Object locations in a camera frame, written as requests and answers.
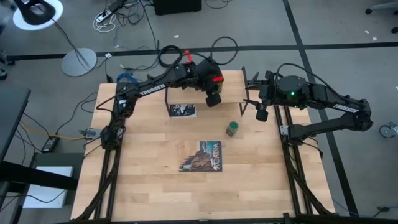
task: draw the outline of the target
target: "wooden table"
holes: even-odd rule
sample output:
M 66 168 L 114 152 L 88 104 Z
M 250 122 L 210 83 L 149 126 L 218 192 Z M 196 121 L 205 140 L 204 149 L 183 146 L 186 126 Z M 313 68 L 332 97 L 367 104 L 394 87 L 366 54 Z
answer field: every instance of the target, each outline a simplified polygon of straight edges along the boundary
M 115 88 L 115 84 L 101 84 L 96 104 L 113 96 Z M 257 99 L 258 92 L 250 95 Z M 235 103 L 213 108 L 197 104 L 196 118 L 169 118 L 164 97 L 162 90 L 139 99 L 126 120 L 113 221 L 274 218 L 285 212 L 294 217 L 279 127 L 271 107 L 266 123 L 255 119 L 256 110 L 250 105 L 241 116 Z M 307 110 L 292 108 L 291 113 L 294 123 L 310 123 Z M 104 128 L 109 119 L 108 112 L 95 110 L 91 127 Z M 233 138 L 225 134 L 230 121 L 239 123 Z M 223 171 L 179 172 L 187 152 L 197 151 L 199 141 L 206 140 L 222 142 Z M 316 145 L 311 139 L 307 142 Z M 90 144 L 86 151 L 99 144 Z M 299 149 L 308 186 L 334 212 L 318 151 L 305 145 Z M 103 156 L 104 150 L 97 149 L 83 161 L 72 218 L 82 213 L 96 193 Z

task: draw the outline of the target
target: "blue cable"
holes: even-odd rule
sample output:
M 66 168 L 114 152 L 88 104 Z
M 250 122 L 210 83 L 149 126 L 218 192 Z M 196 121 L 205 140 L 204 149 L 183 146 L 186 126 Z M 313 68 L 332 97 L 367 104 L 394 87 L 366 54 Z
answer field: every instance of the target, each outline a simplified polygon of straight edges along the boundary
M 345 208 L 344 206 L 342 206 L 340 203 L 338 203 L 335 199 L 332 199 L 332 200 L 333 200 L 333 202 L 335 202 L 340 208 L 346 210 L 346 211 L 349 212 L 350 214 L 357 215 L 357 216 L 359 216 L 359 217 L 373 218 L 372 216 L 369 216 L 369 215 L 361 215 L 361 214 L 357 214 L 357 213 L 351 212 L 351 211 L 349 211 L 347 208 Z M 386 206 L 386 208 L 395 209 L 395 208 L 398 208 L 398 206 Z
M 128 83 L 138 84 L 140 81 L 140 80 L 134 78 L 132 76 L 131 72 L 125 72 L 125 73 L 118 75 L 118 77 L 116 78 L 116 82 L 118 82 L 118 83 L 121 82 L 123 78 L 127 78 Z
M 361 214 L 357 214 L 357 213 L 351 212 L 351 211 L 349 211 L 347 208 L 345 208 L 344 206 L 340 205 L 340 203 L 338 203 L 335 199 L 332 199 L 332 200 L 333 200 L 333 202 L 335 202 L 340 208 L 346 210 L 346 211 L 349 212 L 350 214 L 357 215 L 357 216 L 359 216 L 359 217 L 372 218 L 372 216 L 369 216 L 369 215 L 361 215 Z

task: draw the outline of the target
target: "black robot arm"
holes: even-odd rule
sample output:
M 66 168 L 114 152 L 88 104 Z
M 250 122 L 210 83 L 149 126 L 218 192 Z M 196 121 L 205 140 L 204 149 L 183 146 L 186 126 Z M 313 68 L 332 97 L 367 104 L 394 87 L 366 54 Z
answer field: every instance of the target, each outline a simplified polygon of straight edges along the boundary
M 221 103 L 219 92 L 224 78 L 219 66 L 210 58 L 204 59 L 198 65 L 193 62 L 176 64 L 162 75 L 147 77 L 146 81 L 139 84 L 117 84 L 113 115 L 109 125 L 101 133 L 103 149 L 115 149 L 121 146 L 124 121 L 133 114 L 136 101 L 143 96 L 168 87 L 182 89 L 190 87 L 206 92 L 206 103 L 209 107 Z
M 304 78 L 295 75 L 283 77 L 271 71 L 266 72 L 266 79 L 257 81 L 257 76 L 251 81 L 248 90 L 259 90 L 260 102 L 245 100 L 257 109 L 256 119 L 267 121 L 267 106 L 282 105 L 314 109 L 333 108 L 344 111 L 340 118 L 309 124 L 306 126 L 293 124 L 281 126 L 282 135 L 287 135 L 290 142 L 302 144 L 309 136 L 349 129 L 352 131 L 366 131 L 372 126 L 371 109 L 366 100 L 355 100 L 349 95 L 339 95 L 330 86 L 307 82 Z

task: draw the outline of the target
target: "power strip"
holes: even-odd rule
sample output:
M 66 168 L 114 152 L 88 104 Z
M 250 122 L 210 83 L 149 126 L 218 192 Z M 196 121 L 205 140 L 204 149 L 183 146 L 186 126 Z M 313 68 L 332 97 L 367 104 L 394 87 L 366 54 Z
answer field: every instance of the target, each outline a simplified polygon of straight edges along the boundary
M 107 19 L 109 16 L 111 16 L 112 15 L 112 11 L 110 11 L 109 9 L 107 9 L 106 11 L 105 11 L 105 15 L 102 13 L 102 15 L 100 15 L 100 16 L 98 16 L 98 18 L 96 19 L 96 21 L 98 22 L 98 23 L 100 23 L 100 22 L 102 22 L 102 21 L 104 21 L 105 19 Z

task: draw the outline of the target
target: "book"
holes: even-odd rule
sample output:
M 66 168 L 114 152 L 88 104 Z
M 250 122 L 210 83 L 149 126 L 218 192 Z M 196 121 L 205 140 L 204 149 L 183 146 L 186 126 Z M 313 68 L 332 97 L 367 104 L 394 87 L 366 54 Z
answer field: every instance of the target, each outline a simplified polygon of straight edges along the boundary
M 171 118 L 196 118 L 196 105 L 170 105 Z
M 200 141 L 199 150 L 185 158 L 180 172 L 221 172 L 223 160 L 221 141 Z

